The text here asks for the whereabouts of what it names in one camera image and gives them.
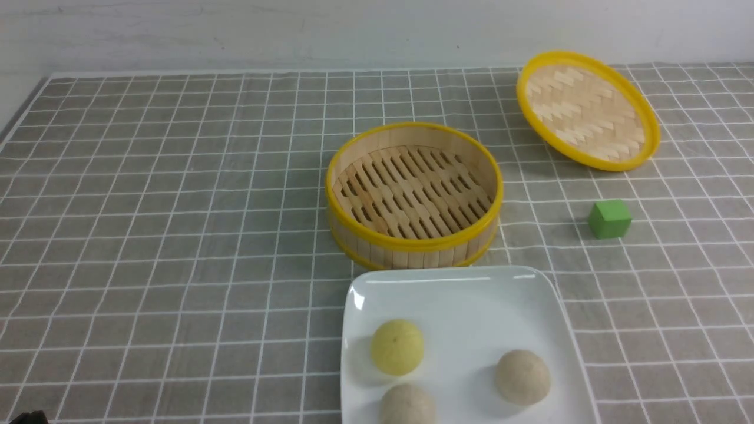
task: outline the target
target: black object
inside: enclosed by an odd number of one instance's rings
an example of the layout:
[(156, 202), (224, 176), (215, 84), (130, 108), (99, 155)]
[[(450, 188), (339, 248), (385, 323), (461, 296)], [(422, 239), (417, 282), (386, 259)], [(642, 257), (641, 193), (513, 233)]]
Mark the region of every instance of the black object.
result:
[(34, 412), (25, 412), (13, 418), (11, 424), (49, 424), (44, 412), (36, 410)]

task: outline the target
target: green cube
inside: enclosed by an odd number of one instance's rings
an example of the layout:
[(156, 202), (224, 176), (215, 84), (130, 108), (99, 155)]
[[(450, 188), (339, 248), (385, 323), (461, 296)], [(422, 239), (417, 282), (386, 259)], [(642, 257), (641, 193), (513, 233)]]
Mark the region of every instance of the green cube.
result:
[(631, 212), (620, 199), (598, 201), (589, 214), (589, 228), (599, 239), (623, 237), (631, 225)]

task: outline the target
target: white plate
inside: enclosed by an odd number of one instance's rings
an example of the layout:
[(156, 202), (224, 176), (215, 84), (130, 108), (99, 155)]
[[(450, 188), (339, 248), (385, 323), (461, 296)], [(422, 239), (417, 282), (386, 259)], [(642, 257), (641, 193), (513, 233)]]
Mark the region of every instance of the white plate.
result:
[[(383, 322), (406, 318), (425, 337), (425, 358), (401, 378), (380, 373), (369, 341)], [(493, 383), (498, 359), (529, 349), (550, 367), (552, 389), (529, 408), (503, 401)], [(343, 319), (344, 424), (379, 422), (382, 395), (411, 382), (435, 399), (439, 423), (595, 423), (584, 369), (555, 290), (524, 266), (370, 272), (351, 285)]]

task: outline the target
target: bamboo steamer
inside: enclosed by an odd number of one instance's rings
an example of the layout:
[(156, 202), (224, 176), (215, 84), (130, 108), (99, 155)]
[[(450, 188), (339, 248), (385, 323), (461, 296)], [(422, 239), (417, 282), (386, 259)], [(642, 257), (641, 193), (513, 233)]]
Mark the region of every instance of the bamboo steamer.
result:
[(603, 171), (628, 171), (650, 158), (660, 128), (642, 94), (610, 66), (550, 51), (521, 72), (516, 92), (526, 120), (563, 155)]
[(325, 186), (335, 241), (370, 269), (470, 265), (495, 237), (503, 198), (500, 170), (484, 146), (420, 122), (346, 143)]

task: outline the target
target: white wall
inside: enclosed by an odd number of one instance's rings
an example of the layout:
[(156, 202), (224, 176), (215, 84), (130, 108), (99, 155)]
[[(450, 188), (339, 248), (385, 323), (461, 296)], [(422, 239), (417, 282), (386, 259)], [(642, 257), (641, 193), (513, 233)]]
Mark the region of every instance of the white wall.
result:
[(754, 0), (0, 0), (0, 72), (754, 60)]

